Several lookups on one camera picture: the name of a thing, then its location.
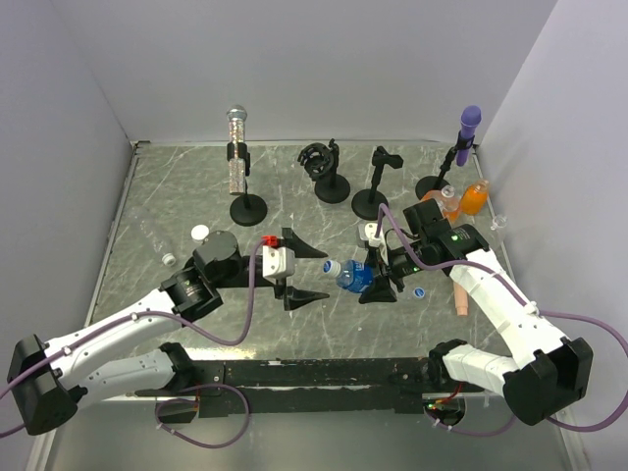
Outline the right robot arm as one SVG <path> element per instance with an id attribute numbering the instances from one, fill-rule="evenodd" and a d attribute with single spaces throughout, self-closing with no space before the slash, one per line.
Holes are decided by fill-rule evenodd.
<path id="1" fill-rule="evenodd" d="M 466 383 L 503 397 L 523 423 L 536 425 L 583 398 L 593 351 L 582 338 L 570 339 L 540 313 L 501 267 L 487 241 L 471 225 L 452 227 L 433 200 L 404 211 L 414 241 L 389 248 L 382 222 L 392 215 L 381 205 L 377 222 L 357 230 L 365 263 L 374 271 L 362 304 L 394 302 L 405 277 L 441 271 L 475 301 L 509 349 L 506 356 L 464 340 L 439 343 L 425 359 L 425 380 L 440 391 Z"/>

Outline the blue label water bottle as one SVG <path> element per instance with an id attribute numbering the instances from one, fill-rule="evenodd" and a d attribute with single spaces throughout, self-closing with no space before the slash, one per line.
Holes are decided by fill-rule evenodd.
<path id="1" fill-rule="evenodd" d="M 364 292 L 374 280 L 372 269 L 353 259 L 342 263 L 327 260 L 323 265 L 323 274 L 333 279 L 339 288 L 353 293 Z"/>

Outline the clear white-capped tea bottle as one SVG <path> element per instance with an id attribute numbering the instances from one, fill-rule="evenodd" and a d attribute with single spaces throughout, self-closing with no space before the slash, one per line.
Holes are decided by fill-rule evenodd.
<path id="1" fill-rule="evenodd" d="M 191 238 L 197 243 L 203 243 L 209 234 L 210 230 L 205 225 L 196 225 L 190 231 Z"/>

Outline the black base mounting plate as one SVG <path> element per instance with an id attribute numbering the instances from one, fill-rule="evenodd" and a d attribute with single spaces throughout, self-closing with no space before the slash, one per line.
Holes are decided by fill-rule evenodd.
<path id="1" fill-rule="evenodd" d="M 239 397 L 218 388 L 196 392 L 201 385 L 220 384 L 238 389 L 250 412 L 307 413 L 391 410 L 421 414 L 432 397 L 458 399 L 479 393 L 477 386 L 453 380 L 436 380 L 428 373 L 429 360 L 406 358 L 194 360 L 192 376 L 176 390 L 140 390 L 140 397 L 197 398 L 201 418 L 240 413 Z"/>

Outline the black empty clip stand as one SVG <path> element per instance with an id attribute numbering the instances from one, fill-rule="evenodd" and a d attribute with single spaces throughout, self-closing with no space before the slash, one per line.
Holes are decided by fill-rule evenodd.
<path id="1" fill-rule="evenodd" d="M 374 167 L 374 174 L 371 185 L 368 189 L 358 191 L 351 200 L 351 209 L 360 219 L 365 221 L 376 221 L 380 204 L 388 204 L 387 198 L 379 191 L 386 166 L 394 170 L 403 167 L 403 158 L 398 154 L 390 154 L 383 146 L 377 146 L 372 155 L 371 165 Z"/>

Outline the orange square bottle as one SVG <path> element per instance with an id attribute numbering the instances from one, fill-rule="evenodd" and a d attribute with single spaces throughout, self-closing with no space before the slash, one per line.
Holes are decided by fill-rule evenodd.
<path id="1" fill-rule="evenodd" d="M 451 223 L 455 223 L 460 215 L 460 198 L 455 193 L 452 185 L 446 185 L 442 189 L 428 191 L 420 201 L 435 200 L 442 215 Z"/>

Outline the orange round bottle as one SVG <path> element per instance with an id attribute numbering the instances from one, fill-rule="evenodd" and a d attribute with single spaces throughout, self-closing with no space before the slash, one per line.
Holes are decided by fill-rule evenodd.
<path id="1" fill-rule="evenodd" d="M 469 185 L 460 200 L 461 212 L 469 216 L 477 215 L 488 200 L 489 188 L 487 180 L 478 180 Z"/>

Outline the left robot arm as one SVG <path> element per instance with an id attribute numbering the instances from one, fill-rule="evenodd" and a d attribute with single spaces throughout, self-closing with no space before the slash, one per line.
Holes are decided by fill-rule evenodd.
<path id="1" fill-rule="evenodd" d="M 291 228 L 279 236 L 262 236 L 248 255 L 240 253 L 232 233 L 212 232 L 182 269 L 137 303 L 65 336 L 41 340 L 30 335 L 18 341 L 1 394 L 13 397 L 22 430 L 38 436 L 65 424 L 80 409 L 117 395 L 144 390 L 185 393 L 192 386 L 194 367 L 181 346 L 164 344 L 127 359 L 122 353 L 184 327 L 223 346 L 239 345 L 252 323 L 256 288 L 271 288 L 286 311 L 326 298 L 323 292 L 288 284 L 296 260 L 326 255 Z M 220 339 L 195 324 L 222 306 L 223 288 L 247 291 L 244 325 L 233 340 Z"/>

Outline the pink beige microphone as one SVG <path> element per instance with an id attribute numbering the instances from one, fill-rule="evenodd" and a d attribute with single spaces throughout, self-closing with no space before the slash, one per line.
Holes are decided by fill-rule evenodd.
<path id="1" fill-rule="evenodd" d="M 456 314 L 460 317 L 466 317 L 469 311 L 467 291 L 457 282 L 453 282 L 452 286 Z"/>

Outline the clear bottle at left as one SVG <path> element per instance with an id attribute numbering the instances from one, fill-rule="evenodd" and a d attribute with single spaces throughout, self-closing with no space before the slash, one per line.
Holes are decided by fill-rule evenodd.
<path id="1" fill-rule="evenodd" d="M 177 262 L 174 249 L 153 216 L 142 207 L 132 208 L 130 215 L 132 225 L 141 234 L 146 246 L 164 266 L 173 267 Z"/>

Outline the black shock mount stand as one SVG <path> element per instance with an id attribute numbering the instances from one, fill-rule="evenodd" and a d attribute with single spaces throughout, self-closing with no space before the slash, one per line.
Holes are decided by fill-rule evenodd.
<path id="1" fill-rule="evenodd" d="M 314 193 L 319 200 L 338 204 L 349 197 L 350 184 L 338 174 L 340 147 L 333 138 L 328 144 L 313 142 L 305 146 L 297 162 L 314 183 Z"/>

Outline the black purple microphone stand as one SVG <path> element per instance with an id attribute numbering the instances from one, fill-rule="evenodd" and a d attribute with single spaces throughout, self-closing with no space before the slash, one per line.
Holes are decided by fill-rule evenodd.
<path id="1" fill-rule="evenodd" d="M 448 150 L 440 165 L 440 171 L 436 176 L 421 178 L 415 185 L 415 194 L 421 199 L 429 191 L 441 190 L 448 185 L 445 175 L 451 170 L 453 164 L 462 167 L 466 164 L 469 154 L 475 145 L 475 136 L 465 137 L 462 131 L 458 133 L 457 141 Z"/>

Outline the clear capless bottle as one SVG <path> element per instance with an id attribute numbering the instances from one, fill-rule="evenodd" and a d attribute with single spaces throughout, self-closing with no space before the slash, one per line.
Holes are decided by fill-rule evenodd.
<path id="1" fill-rule="evenodd" d="M 507 217 L 502 214 L 497 214 L 492 219 L 490 230 L 497 244 L 502 244 L 504 241 L 507 222 Z"/>

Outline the glitter silver microphone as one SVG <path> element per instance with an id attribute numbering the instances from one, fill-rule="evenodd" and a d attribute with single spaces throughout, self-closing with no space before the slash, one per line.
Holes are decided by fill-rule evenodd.
<path id="1" fill-rule="evenodd" d="M 234 105 L 227 113 L 230 142 L 227 146 L 229 167 L 229 193 L 241 195 L 246 193 L 246 177 L 248 174 L 248 150 L 245 143 L 246 110 Z"/>

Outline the black glitter microphone stand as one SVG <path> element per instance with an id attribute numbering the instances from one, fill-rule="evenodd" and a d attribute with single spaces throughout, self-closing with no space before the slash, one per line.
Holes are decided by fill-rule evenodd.
<path id="1" fill-rule="evenodd" d="M 244 227 L 252 227 L 260 224 L 265 219 L 268 208 L 262 197 L 248 192 L 247 178 L 250 175 L 249 152 L 247 171 L 246 193 L 235 196 L 230 206 L 230 216 L 236 224 Z"/>

